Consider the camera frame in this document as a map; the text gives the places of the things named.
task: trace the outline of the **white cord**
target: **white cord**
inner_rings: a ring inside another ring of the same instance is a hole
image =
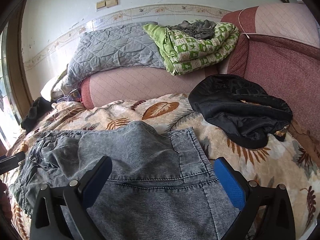
[[[239,21],[240,27],[242,28],[244,34],[245,34],[245,35],[247,36],[247,38],[250,40],[250,37],[249,37],[248,34],[245,32],[245,30],[244,30],[244,28],[242,27],[241,22],[240,22],[240,14],[241,14],[245,9],[243,9],[243,10],[239,13],[239,15],[238,15],[238,21]]]

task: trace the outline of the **green patterned quilt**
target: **green patterned quilt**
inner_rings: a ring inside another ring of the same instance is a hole
[[[211,40],[197,40],[182,31],[155,24],[146,24],[143,29],[159,47],[167,71],[173,76],[222,61],[233,51],[240,35],[231,23],[217,23]]]

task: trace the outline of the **gray quilted blanket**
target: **gray quilted blanket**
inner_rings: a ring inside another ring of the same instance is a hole
[[[66,95],[78,88],[86,77],[118,67],[165,68],[159,49],[139,22],[84,33],[68,65],[62,91]]]

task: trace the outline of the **gray clothing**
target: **gray clothing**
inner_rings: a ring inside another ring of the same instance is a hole
[[[61,87],[65,95],[86,77],[119,67],[164,68],[159,48],[138,22],[84,33],[68,64],[67,80]]]
[[[141,121],[117,130],[42,133],[10,190],[31,215],[41,183],[65,186],[104,155],[112,173],[87,212],[106,239],[221,239],[239,213],[192,128],[159,135]],[[65,208],[64,214],[79,239]]]
[[[214,37],[215,26],[216,26],[215,22],[205,20],[205,21],[196,21],[194,23],[183,21],[179,25],[167,26],[167,28],[170,30],[178,30],[178,31],[185,32],[189,36],[194,37],[198,40],[210,40]]]

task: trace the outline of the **human hand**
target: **human hand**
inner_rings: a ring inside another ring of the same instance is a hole
[[[13,215],[11,212],[10,201],[6,196],[6,194],[4,193],[4,191],[6,190],[7,190],[7,185],[0,180],[0,206],[5,218],[7,218],[8,221],[11,221]]]

